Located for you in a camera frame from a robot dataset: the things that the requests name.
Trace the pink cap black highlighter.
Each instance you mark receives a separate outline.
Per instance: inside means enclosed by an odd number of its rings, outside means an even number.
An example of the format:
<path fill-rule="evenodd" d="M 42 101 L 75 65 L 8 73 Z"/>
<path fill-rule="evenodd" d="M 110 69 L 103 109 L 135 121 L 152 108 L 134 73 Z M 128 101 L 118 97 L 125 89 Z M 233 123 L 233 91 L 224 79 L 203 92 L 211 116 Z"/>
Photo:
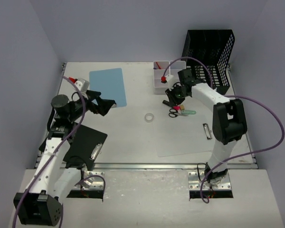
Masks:
<path fill-rule="evenodd" d="M 166 106 L 172 108 L 172 109 L 175 109 L 175 110 L 180 110 L 180 109 L 181 109 L 180 106 L 173 106 L 173 105 L 171 105 L 171 104 L 170 104 L 168 101 L 166 101 L 166 100 L 163 100 L 162 103 L 163 103 L 164 105 L 166 105 Z"/>

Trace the black handled scissors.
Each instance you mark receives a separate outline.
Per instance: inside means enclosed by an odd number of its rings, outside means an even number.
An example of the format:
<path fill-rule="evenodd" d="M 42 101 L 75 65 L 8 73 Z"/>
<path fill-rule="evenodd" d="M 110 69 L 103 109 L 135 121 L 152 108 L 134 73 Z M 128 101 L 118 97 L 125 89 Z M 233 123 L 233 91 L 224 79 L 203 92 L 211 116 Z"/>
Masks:
<path fill-rule="evenodd" d="M 174 108 L 171 108 L 169 110 L 169 113 L 168 113 L 168 116 L 170 118 L 176 118 L 178 116 L 187 116 L 186 114 L 181 114 L 178 110 L 174 109 Z"/>

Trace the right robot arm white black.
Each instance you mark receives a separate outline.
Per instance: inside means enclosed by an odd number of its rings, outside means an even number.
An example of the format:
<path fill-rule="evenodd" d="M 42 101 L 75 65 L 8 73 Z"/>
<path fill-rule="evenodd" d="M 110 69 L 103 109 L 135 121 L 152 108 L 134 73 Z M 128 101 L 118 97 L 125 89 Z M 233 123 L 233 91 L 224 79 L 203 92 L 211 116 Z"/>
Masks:
<path fill-rule="evenodd" d="M 225 160 L 230 158 L 236 142 L 247 132 L 243 102 L 221 95 L 205 80 L 194 77 L 190 69 L 179 71 L 178 76 L 178 83 L 173 75 L 161 77 L 161 82 L 168 86 L 165 93 L 169 106 L 180 105 L 187 97 L 191 97 L 202 102 L 212 112 L 215 144 L 202 175 L 203 183 L 212 187 L 226 176 L 228 168 Z"/>

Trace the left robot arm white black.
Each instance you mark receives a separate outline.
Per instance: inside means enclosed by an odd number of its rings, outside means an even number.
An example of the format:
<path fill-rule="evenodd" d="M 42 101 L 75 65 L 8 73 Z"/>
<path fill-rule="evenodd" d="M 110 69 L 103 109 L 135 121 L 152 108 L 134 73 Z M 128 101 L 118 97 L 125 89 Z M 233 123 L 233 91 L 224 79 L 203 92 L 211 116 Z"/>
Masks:
<path fill-rule="evenodd" d="M 14 197 L 15 214 L 12 226 L 19 220 L 23 225 L 61 226 L 63 220 L 63 202 L 70 191 L 77 185 L 85 186 L 89 182 L 89 174 L 82 170 L 86 164 L 70 163 L 62 173 L 61 163 L 73 143 L 76 131 L 83 121 L 85 113 L 105 116 L 116 104 L 115 100 L 102 99 L 101 93 L 88 90 L 78 92 L 79 99 L 70 101 L 66 95 L 56 95 L 51 106 L 56 113 L 40 164 L 26 186 L 24 192 Z"/>

